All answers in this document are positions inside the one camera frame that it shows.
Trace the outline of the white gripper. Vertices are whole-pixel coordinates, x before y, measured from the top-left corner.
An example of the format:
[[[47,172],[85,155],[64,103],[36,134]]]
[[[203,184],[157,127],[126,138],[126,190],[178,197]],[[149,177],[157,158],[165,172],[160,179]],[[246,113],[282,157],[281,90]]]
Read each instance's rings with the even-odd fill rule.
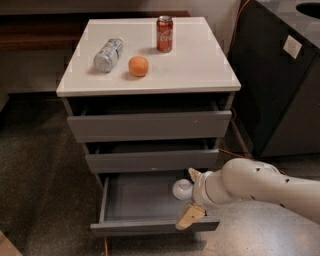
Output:
[[[230,195],[222,182],[221,171],[201,173],[189,168],[188,173],[194,182],[192,199],[196,204],[186,204],[175,224],[178,230],[185,230],[201,220],[205,216],[205,209],[217,208],[230,202]]]

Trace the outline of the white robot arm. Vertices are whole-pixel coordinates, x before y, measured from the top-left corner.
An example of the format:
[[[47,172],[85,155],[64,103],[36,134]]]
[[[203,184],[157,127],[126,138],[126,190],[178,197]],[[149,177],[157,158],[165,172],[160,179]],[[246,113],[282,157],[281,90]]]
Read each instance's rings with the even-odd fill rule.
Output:
[[[233,202],[272,203],[320,223],[320,182],[283,175],[267,163],[234,158],[215,172],[188,170],[190,178],[177,181],[174,196],[187,204],[176,222],[184,230],[207,212]]]

